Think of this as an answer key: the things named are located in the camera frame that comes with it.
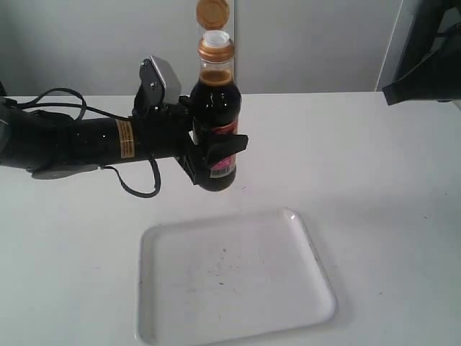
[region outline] bottle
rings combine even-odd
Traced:
[[[199,2],[197,16],[204,12],[203,7],[207,2],[209,1]],[[209,133],[237,133],[241,94],[233,80],[235,48],[227,32],[205,31],[200,40],[198,53],[200,77],[190,94],[191,111],[194,118],[194,142],[206,147],[206,137]],[[236,178],[236,170],[236,155],[232,155],[212,167],[210,176],[200,186],[208,191],[224,190]]]

